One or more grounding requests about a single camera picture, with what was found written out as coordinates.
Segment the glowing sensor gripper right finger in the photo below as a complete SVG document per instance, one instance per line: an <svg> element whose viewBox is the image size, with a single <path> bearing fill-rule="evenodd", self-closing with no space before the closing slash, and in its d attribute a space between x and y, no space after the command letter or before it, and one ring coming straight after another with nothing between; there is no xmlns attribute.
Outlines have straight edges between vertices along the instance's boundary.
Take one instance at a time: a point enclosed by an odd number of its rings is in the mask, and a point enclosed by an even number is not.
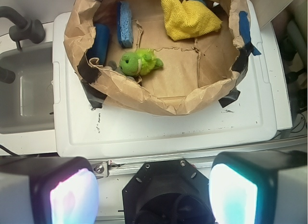
<svg viewBox="0 0 308 224"><path fill-rule="evenodd" d="M221 152L212 164L209 198L220 224L306 224L308 154Z"/></svg>

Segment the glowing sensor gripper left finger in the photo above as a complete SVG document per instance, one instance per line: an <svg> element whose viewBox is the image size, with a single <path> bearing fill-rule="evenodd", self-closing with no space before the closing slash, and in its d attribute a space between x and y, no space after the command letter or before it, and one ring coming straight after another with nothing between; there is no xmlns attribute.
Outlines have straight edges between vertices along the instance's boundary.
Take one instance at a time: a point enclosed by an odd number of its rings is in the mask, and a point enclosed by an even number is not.
<svg viewBox="0 0 308 224"><path fill-rule="evenodd" d="M2 224L93 224L99 186L83 157L0 160Z"/></svg>

